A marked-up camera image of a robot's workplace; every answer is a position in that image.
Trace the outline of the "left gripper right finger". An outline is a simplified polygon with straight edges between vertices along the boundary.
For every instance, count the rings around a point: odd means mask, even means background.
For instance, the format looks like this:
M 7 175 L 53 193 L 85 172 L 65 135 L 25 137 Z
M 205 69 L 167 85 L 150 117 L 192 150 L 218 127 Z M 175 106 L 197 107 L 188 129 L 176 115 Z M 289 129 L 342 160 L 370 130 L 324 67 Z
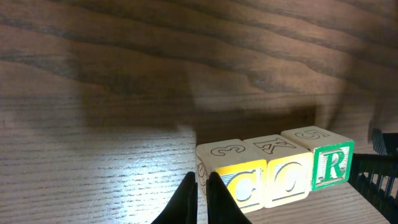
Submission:
M 206 181 L 206 201 L 209 224 L 251 224 L 217 172 Z

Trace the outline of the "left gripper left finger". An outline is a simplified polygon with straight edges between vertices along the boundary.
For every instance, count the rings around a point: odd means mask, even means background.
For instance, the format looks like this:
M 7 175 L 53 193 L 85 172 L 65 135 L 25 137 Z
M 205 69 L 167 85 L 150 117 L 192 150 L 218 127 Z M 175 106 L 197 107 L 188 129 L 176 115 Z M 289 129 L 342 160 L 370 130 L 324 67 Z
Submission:
M 195 173 L 187 172 L 168 204 L 152 224 L 196 224 L 198 184 Z

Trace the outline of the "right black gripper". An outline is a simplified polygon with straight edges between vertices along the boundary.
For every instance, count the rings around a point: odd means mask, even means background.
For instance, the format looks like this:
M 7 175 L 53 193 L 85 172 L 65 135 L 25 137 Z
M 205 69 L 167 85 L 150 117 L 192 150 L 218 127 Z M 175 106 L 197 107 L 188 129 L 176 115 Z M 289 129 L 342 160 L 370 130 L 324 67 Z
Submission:
M 354 154 L 349 183 L 390 223 L 397 222 L 397 133 L 373 129 L 375 154 Z

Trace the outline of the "yellow C block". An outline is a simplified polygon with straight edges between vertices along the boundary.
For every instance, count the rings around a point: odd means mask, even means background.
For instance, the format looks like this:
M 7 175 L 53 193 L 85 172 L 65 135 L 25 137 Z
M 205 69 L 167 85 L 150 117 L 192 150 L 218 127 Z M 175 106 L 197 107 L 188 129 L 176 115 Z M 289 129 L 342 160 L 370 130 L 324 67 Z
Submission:
M 203 196 L 206 181 L 217 172 L 243 213 L 264 206 L 267 162 L 249 144 L 240 139 L 199 144 L 196 148 L 197 180 Z

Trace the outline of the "green R block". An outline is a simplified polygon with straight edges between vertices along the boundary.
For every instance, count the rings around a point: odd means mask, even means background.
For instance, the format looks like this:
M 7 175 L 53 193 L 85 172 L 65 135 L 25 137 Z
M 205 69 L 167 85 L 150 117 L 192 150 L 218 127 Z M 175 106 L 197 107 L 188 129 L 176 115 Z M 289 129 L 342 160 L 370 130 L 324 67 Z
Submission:
M 313 191 L 348 181 L 354 141 L 318 126 L 282 131 L 281 136 L 313 153 Z

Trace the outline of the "yellow O block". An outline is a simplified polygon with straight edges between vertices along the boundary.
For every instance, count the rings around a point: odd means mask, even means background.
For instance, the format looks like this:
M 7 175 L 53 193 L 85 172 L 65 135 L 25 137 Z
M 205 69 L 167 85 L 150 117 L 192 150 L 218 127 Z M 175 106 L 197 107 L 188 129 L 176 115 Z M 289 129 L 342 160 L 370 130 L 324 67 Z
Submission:
M 245 139 L 244 142 L 266 160 L 266 208 L 295 202 L 309 195 L 312 152 L 278 134 Z

